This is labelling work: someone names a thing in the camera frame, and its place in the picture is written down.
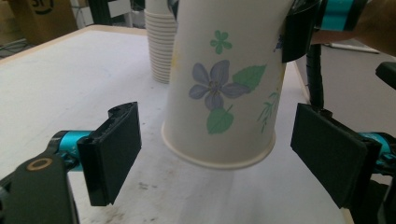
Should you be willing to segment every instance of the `table surface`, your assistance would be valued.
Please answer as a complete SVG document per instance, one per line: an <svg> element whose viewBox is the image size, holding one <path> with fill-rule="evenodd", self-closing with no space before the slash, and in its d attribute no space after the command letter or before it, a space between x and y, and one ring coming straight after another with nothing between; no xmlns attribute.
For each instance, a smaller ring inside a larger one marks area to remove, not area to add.
<svg viewBox="0 0 396 224"><path fill-rule="evenodd" d="M91 26L0 61L0 178L58 131L95 130L109 108L137 101L143 146L115 204L91 207L83 173L69 173L81 223L346 223L290 148L296 106L305 102L293 63L272 153L242 170L206 169L161 139L168 85L151 76L144 33Z"/></svg>

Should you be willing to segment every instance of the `white paper cup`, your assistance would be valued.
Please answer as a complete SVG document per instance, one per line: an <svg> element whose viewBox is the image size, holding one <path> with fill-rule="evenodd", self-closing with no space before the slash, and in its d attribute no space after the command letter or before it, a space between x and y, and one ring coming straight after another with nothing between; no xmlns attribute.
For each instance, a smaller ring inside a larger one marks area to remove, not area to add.
<svg viewBox="0 0 396 224"><path fill-rule="evenodd" d="M165 37L165 38L171 37L172 39L175 39L175 35L176 35L176 32L162 32L162 31L156 31L156 30L152 30L152 29L147 30L147 32L148 32L148 35L156 35L156 36L161 36L161 37Z"/></svg>
<svg viewBox="0 0 396 224"><path fill-rule="evenodd" d="M169 72L157 71L155 67L151 67L151 73L154 79L160 80L162 83L169 82Z"/></svg>
<svg viewBox="0 0 396 224"><path fill-rule="evenodd" d="M149 36L148 41L152 45L160 46L160 49L172 49L173 48L173 40L163 40L163 39L156 39L154 37Z"/></svg>
<svg viewBox="0 0 396 224"><path fill-rule="evenodd" d="M150 44L149 51L150 53L156 54L157 56L162 56L164 59L172 60L172 51L169 49L165 49L164 46L157 45L151 41L148 42Z"/></svg>
<svg viewBox="0 0 396 224"><path fill-rule="evenodd" d="M167 0L146 0L146 11L151 14L171 14Z"/></svg>
<svg viewBox="0 0 396 224"><path fill-rule="evenodd" d="M159 68L162 68L162 69L167 69L168 72L171 71L171 64L170 64L170 62L169 62L169 63L163 63L163 62L161 62L161 61L152 61L152 63L154 63L154 65L155 65L156 67L159 67Z"/></svg>
<svg viewBox="0 0 396 224"><path fill-rule="evenodd" d="M176 23L176 20L173 16L169 18L157 18L157 17L151 17L150 15L146 15L145 20L151 22L158 22L158 23Z"/></svg>
<svg viewBox="0 0 396 224"><path fill-rule="evenodd" d="M172 46L175 42L175 36L171 36L171 35L155 35L155 34L150 34L148 33L148 37L152 38L154 40L161 40L161 41L170 41L170 43L172 43Z"/></svg>
<svg viewBox="0 0 396 224"><path fill-rule="evenodd" d="M235 169L263 160L276 135L292 0L183 0L163 141L193 163Z"/></svg>
<svg viewBox="0 0 396 224"><path fill-rule="evenodd" d="M175 22L156 22L156 21L146 20L146 24L148 24L151 27L171 28L171 29L177 28Z"/></svg>
<svg viewBox="0 0 396 224"><path fill-rule="evenodd" d="M176 27L160 27L160 26L153 26L149 23L146 23L146 29L149 30L154 30L157 32L165 32L165 33L176 33L177 28Z"/></svg>
<svg viewBox="0 0 396 224"><path fill-rule="evenodd" d="M172 60L169 59L170 57L166 57L161 54L155 54L153 52L150 53L150 58L152 61L155 61L158 63L169 63L170 64L172 62Z"/></svg>
<svg viewBox="0 0 396 224"><path fill-rule="evenodd" d="M166 78L169 78L169 72L170 72L169 69L158 68L158 67L156 67L155 65L152 66L151 69L152 69L153 71L155 71L155 73L156 73L157 75L159 75L159 77L166 77Z"/></svg>
<svg viewBox="0 0 396 224"><path fill-rule="evenodd" d="M163 9L163 7L161 6L161 10L163 10L163 12L155 13L154 11L150 10L149 8L147 8L147 6L146 6L145 15L148 15L149 17L152 17L152 18L166 19L166 20L171 20L171 19L174 18L174 15L169 10L169 8Z"/></svg>
<svg viewBox="0 0 396 224"><path fill-rule="evenodd" d="M151 41L150 39L148 40L148 44L149 44L149 49L152 50L153 52L172 57L173 51L171 45L158 44L156 42Z"/></svg>
<svg viewBox="0 0 396 224"><path fill-rule="evenodd" d="M169 79L167 79L167 78L160 78L160 77L155 77L155 76L153 76L153 78L154 78L154 80L159 81L159 82L164 83L164 84L168 84L169 83Z"/></svg>

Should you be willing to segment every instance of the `floral print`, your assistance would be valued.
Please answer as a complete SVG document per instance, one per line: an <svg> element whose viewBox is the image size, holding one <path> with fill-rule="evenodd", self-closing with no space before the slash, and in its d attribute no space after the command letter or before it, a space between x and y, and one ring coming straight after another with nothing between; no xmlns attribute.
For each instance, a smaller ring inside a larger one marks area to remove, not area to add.
<svg viewBox="0 0 396 224"><path fill-rule="evenodd" d="M205 95L205 106L210 111L217 108L223 108L224 100L227 98L237 98L244 93L249 93L249 87L239 83L227 83L229 79L230 62L228 60L220 61L213 65L210 74L201 63L196 63L192 69L192 77L200 84L194 85L190 89L192 99L201 99Z"/></svg>
<svg viewBox="0 0 396 224"><path fill-rule="evenodd" d="M221 54L223 51L223 48L225 49L231 49L233 45L226 41L228 38L228 33L224 32L222 33L221 31L217 30L215 31L215 38L210 41L210 46L216 48L216 53Z"/></svg>

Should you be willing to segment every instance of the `paper cup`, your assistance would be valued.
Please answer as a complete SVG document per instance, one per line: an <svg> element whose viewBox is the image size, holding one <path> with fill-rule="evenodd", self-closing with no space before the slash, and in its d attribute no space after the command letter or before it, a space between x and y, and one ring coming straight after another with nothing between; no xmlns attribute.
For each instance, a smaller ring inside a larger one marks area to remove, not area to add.
<svg viewBox="0 0 396 224"><path fill-rule="evenodd" d="M156 22L156 21L150 21L150 20L146 20L146 24L148 24L149 26L156 26L156 27L161 27L161 28L171 28L171 29L175 29L177 28L177 25L175 22Z"/></svg>
<svg viewBox="0 0 396 224"><path fill-rule="evenodd" d="M155 55L150 53L150 59L151 61L155 61L155 63L161 63L161 64L171 64L171 60L168 58L164 58L161 55Z"/></svg>
<svg viewBox="0 0 396 224"><path fill-rule="evenodd" d="M170 63L162 63L162 62L152 62L154 66L161 68L161 69L166 69L168 73L171 71L171 64Z"/></svg>
<svg viewBox="0 0 396 224"><path fill-rule="evenodd" d="M171 14L167 0L146 0L145 7L146 11L150 14Z"/></svg>
<svg viewBox="0 0 396 224"><path fill-rule="evenodd" d="M158 77L167 78L169 80L169 69L164 70L161 68L157 68L156 66L151 67L152 71L156 73Z"/></svg>
<svg viewBox="0 0 396 224"><path fill-rule="evenodd" d="M162 69L163 71L166 71L167 75L169 76L169 73L170 73L170 71L171 71L171 66L170 66L170 64L168 64L168 65L163 65L163 64L160 64L160 63L155 62L155 61L153 61L153 62L151 62L151 63L152 63L152 66L154 66L154 67L156 67L156 68L158 68L158 69Z"/></svg>
<svg viewBox="0 0 396 224"><path fill-rule="evenodd" d="M169 60L169 62L172 61L172 51L169 51L168 49L157 49L155 47L156 45L153 45L152 42L148 42L148 43L150 44L149 51L151 54L155 54L158 57L167 59Z"/></svg>
<svg viewBox="0 0 396 224"><path fill-rule="evenodd" d="M162 135L178 156L235 169L272 150L292 0L179 4Z"/></svg>
<svg viewBox="0 0 396 224"><path fill-rule="evenodd" d="M173 16L169 18L157 18L157 17L151 17L150 15L146 15L145 19L146 21L158 22L158 23L176 23L176 20Z"/></svg>
<svg viewBox="0 0 396 224"><path fill-rule="evenodd" d="M159 44L168 44L173 46L174 42L175 42L175 38L172 36L161 36L161 35L154 35L154 34L150 34L148 33L148 39L152 39L152 41L157 42Z"/></svg>
<svg viewBox="0 0 396 224"><path fill-rule="evenodd" d="M148 35L157 35L157 36L161 36L161 37L172 37L173 39L175 39L175 34L176 31L169 31L169 32L163 32L163 31L156 31L153 29L147 30Z"/></svg>
<svg viewBox="0 0 396 224"><path fill-rule="evenodd" d="M174 20L175 16L173 15L173 13L168 9L163 9L163 7L161 7L161 9L163 10L162 13L154 13L152 10L149 10L147 7L145 9L145 15L151 17L151 18L157 18L157 19L165 19L165 20Z"/></svg>
<svg viewBox="0 0 396 224"><path fill-rule="evenodd" d="M176 27L160 27L160 26L152 26L149 23L146 24L146 29L148 29L148 32L150 30L154 30L157 32L165 32L165 33L176 33L177 28Z"/></svg>
<svg viewBox="0 0 396 224"><path fill-rule="evenodd" d="M155 76L153 76L153 78L154 78L154 80L156 80L158 82L161 82L161 83L164 83L164 84L168 84L169 83L169 79L167 79L167 78L160 78L160 77L155 77Z"/></svg>

